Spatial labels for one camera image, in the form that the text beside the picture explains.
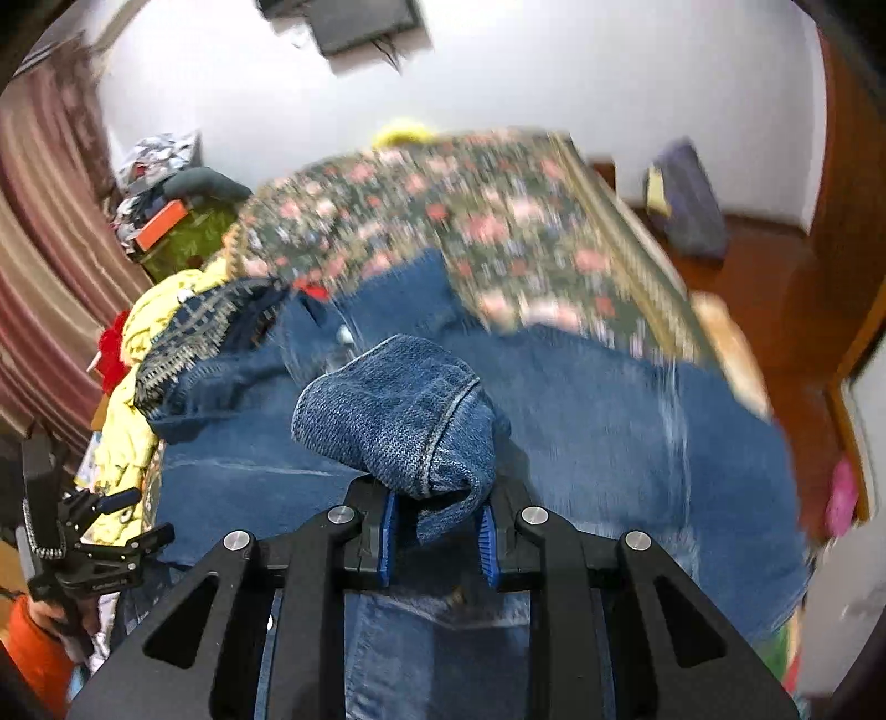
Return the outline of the person's left hand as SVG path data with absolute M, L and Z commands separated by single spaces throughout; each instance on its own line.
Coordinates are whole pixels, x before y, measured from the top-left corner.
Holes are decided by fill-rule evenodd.
M 83 630 L 86 631 L 87 635 L 95 636 L 101 628 L 97 600 L 76 600 L 76 607 L 78 612 L 80 612 Z M 32 597 L 27 597 L 27 612 L 29 612 L 30 620 L 41 630 L 57 637 L 61 636 L 59 632 L 60 625 L 70 625 L 74 622 L 63 606 L 52 601 L 36 601 Z

